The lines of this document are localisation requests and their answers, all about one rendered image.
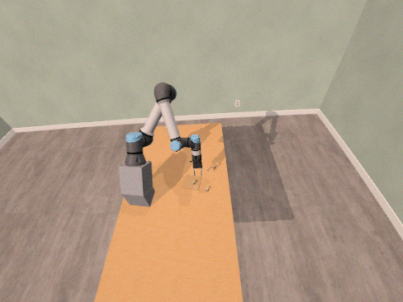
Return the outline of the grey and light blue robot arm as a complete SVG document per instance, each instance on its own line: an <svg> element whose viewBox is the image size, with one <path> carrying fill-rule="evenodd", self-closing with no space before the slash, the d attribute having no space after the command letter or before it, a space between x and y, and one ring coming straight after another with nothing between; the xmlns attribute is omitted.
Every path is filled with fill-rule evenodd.
<svg viewBox="0 0 403 302"><path fill-rule="evenodd" d="M200 136L193 134L190 138L181 138L176 120L171 108L171 101L177 96L177 91L172 85L167 83L158 83L154 88L155 104L145 123L144 128L140 132L133 132L126 136L126 166L136 167L145 164L145 156L143 155L143 146L149 146L154 141L154 130L159 123L161 116L164 118L172 151L179 151L182 148L191 148L192 151L201 149ZM159 105L158 105L159 104ZM143 136L143 139L142 139ZM179 149L179 150L178 150Z"/></svg>

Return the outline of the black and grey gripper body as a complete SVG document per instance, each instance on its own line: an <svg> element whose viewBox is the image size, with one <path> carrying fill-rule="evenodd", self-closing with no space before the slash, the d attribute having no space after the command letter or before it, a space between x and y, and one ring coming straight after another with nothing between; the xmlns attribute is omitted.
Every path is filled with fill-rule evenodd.
<svg viewBox="0 0 403 302"><path fill-rule="evenodd" d="M202 168L202 152L192 151L193 168Z"/></svg>

